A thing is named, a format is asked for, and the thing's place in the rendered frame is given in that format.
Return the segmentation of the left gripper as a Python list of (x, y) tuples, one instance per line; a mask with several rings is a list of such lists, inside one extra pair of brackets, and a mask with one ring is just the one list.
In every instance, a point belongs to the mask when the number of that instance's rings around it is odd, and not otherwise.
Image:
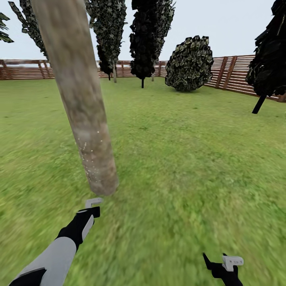
[(93, 218), (97, 218), (100, 216), (100, 206), (89, 208), (88, 210), (93, 213)]

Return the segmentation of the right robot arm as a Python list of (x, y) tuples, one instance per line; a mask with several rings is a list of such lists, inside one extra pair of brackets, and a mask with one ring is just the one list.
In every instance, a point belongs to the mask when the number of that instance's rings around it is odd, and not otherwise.
[(244, 263), (242, 257), (223, 255), (224, 263), (210, 262), (205, 253), (203, 253), (203, 257), (214, 278), (222, 278), (226, 286), (243, 286), (238, 278), (238, 265)]

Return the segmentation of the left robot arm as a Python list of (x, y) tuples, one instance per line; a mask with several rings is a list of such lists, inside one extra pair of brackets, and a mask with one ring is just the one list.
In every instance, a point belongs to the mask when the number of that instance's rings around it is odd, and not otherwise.
[(102, 198), (85, 201), (85, 210), (76, 213), (74, 219), (62, 228), (57, 238), (32, 263), (23, 268), (9, 286), (63, 286), (72, 260), (83, 243), (94, 218), (100, 216)]

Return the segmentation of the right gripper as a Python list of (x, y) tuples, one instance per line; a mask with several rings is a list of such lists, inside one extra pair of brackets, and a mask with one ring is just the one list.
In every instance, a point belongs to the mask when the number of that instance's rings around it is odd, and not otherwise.
[(214, 278), (222, 278), (226, 286), (230, 286), (233, 282), (240, 282), (238, 278), (238, 266), (234, 265), (234, 271), (227, 271), (225, 267), (222, 266), (222, 263), (212, 263), (203, 253), (203, 257), (206, 263), (206, 266), (209, 270), (212, 271)]

